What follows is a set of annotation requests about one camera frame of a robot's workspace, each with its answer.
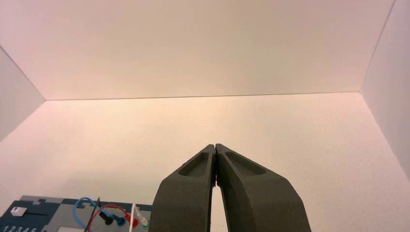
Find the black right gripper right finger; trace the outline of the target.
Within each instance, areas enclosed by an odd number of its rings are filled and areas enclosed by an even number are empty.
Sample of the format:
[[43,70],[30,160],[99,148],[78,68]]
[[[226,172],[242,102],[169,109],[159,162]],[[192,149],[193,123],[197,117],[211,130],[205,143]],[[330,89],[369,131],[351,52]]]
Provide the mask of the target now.
[[230,232],[309,232],[302,199],[283,176],[216,145],[217,185]]

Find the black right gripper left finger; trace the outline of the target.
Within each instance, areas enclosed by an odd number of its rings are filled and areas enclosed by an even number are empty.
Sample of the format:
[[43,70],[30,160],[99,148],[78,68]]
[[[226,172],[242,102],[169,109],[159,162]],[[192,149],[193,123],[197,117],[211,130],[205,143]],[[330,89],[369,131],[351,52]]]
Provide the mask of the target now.
[[215,146],[207,145],[162,180],[153,201],[152,232],[210,231]]

